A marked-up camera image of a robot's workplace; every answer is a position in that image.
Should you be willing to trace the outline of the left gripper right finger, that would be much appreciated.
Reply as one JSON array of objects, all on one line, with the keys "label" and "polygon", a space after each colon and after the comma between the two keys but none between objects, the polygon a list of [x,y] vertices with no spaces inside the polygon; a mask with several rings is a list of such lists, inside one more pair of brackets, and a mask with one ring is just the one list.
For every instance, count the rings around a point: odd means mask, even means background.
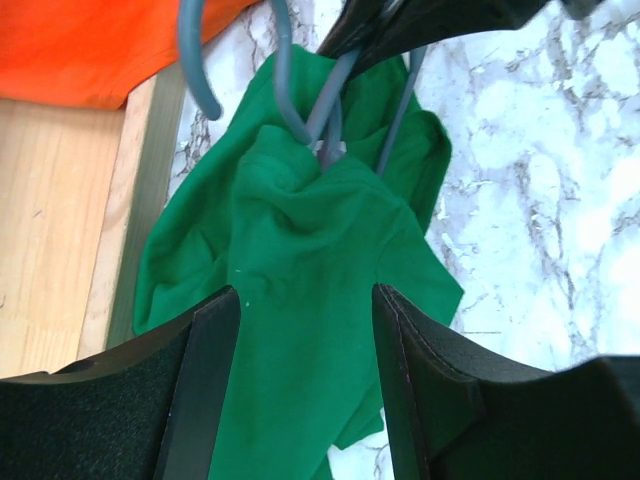
[{"label": "left gripper right finger", "polygon": [[373,329],[399,479],[635,479],[639,360],[552,373],[492,352],[373,289]]}]

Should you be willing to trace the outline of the blue grey plastic hanger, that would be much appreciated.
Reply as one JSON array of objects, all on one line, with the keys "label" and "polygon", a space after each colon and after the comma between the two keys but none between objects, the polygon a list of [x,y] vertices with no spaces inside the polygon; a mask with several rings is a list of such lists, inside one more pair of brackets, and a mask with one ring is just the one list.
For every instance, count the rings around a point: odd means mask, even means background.
[{"label": "blue grey plastic hanger", "polygon": [[401,58],[384,61],[348,82],[362,42],[333,61],[293,43],[288,6],[275,1],[277,50],[256,71],[225,132],[184,178],[179,197],[220,195],[232,186],[278,191],[306,189],[339,167],[314,150],[347,147],[348,180],[379,174],[402,190],[431,178],[450,158],[437,117],[422,110],[416,74]]}]

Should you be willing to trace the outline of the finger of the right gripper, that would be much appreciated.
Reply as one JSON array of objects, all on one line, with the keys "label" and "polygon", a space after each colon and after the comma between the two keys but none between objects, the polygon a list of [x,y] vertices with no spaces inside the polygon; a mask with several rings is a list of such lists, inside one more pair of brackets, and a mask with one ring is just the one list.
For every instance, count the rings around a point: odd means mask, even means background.
[{"label": "finger of the right gripper", "polygon": [[318,49],[324,57],[337,59],[355,52],[358,60],[397,55],[388,41],[389,25],[400,10],[399,1],[346,1],[343,9]]},{"label": "finger of the right gripper", "polygon": [[521,29],[547,3],[531,0],[406,1],[396,15],[373,34],[353,73],[410,50],[469,34]]}]

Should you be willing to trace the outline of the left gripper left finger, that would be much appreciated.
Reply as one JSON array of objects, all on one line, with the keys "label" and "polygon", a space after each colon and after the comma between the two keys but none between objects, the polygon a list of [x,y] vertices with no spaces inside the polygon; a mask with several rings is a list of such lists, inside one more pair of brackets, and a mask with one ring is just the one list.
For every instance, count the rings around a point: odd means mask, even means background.
[{"label": "left gripper left finger", "polygon": [[225,287],[54,372],[1,382],[5,479],[204,479],[241,319]]}]

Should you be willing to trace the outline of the green t shirt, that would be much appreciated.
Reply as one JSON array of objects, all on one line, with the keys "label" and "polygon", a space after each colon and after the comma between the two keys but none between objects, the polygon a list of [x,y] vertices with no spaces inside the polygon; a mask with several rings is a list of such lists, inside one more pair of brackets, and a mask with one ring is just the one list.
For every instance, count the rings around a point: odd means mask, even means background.
[{"label": "green t shirt", "polygon": [[133,328],[154,329],[224,286],[242,307],[209,475],[327,479],[331,447],[383,427],[372,289],[449,324],[463,291],[425,241],[451,159],[411,100],[376,165],[407,71],[395,57],[345,86],[345,154],[322,168],[274,100],[272,60],[176,190],[141,257]]}]

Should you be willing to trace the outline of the wooden clothes rack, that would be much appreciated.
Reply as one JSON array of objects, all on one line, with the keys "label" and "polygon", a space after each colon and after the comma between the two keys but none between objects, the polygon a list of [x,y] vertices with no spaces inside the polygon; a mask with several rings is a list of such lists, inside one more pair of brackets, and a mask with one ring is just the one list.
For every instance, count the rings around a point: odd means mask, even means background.
[{"label": "wooden clothes rack", "polygon": [[55,371],[132,337],[184,94],[171,66],[118,111],[2,102],[3,376]]}]

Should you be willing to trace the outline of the orange t shirt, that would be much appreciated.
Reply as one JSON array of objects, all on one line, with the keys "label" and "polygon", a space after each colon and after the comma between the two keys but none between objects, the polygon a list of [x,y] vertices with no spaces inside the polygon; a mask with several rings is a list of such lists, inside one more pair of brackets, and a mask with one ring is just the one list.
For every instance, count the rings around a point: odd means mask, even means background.
[{"label": "orange t shirt", "polygon": [[177,61],[178,14],[175,0],[3,0],[1,95],[116,110]]}]

